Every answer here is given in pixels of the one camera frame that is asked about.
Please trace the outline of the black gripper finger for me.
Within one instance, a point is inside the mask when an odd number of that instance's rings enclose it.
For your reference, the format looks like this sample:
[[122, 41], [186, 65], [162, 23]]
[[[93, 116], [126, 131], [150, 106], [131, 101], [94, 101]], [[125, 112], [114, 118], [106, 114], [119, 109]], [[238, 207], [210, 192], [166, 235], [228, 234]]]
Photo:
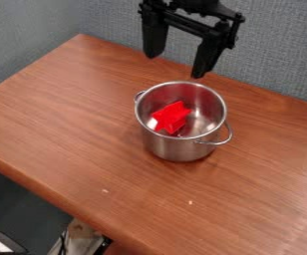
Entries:
[[220, 20], [202, 36], [191, 68], [191, 76], [195, 79], [202, 78], [205, 73], [212, 71], [220, 55], [226, 48], [228, 33], [229, 22]]
[[153, 2], [141, 3], [143, 52], [153, 59], [163, 51], [167, 24], [163, 20], [163, 10]]

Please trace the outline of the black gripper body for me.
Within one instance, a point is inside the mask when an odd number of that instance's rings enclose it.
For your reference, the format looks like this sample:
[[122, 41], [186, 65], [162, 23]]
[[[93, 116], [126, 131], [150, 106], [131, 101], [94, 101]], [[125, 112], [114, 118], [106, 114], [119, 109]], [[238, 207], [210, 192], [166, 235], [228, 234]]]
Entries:
[[153, 2], [163, 10], [167, 29], [173, 27], [201, 40], [214, 24], [220, 20], [226, 20], [229, 33], [225, 49], [234, 47], [238, 28], [245, 22], [245, 17], [240, 12], [229, 9], [221, 0], [142, 0], [142, 2]]

